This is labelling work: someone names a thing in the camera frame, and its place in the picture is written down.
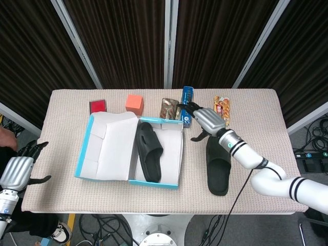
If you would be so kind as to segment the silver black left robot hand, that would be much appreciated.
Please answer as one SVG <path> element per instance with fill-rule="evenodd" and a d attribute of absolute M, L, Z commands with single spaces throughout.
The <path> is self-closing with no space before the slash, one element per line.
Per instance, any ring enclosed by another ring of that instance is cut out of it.
<path fill-rule="evenodd" d="M 12 156 L 1 175 L 1 189 L 22 192 L 28 185 L 47 182 L 51 175 L 44 178 L 31 178 L 31 172 L 41 151 L 48 143 L 45 141 L 37 144 L 36 140 L 33 140 Z"/>

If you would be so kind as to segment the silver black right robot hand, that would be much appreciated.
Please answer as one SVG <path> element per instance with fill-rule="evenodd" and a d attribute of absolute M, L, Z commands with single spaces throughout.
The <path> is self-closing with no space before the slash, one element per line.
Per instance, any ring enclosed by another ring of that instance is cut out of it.
<path fill-rule="evenodd" d="M 199 142 L 207 136 L 220 138 L 228 130 L 226 122 L 211 108 L 204 108 L 194 102 L 177 105 L 180 109 L 186 110 L 201 126 L 202 132 L 197 137 L 192 137 L 191 141 Z"/>

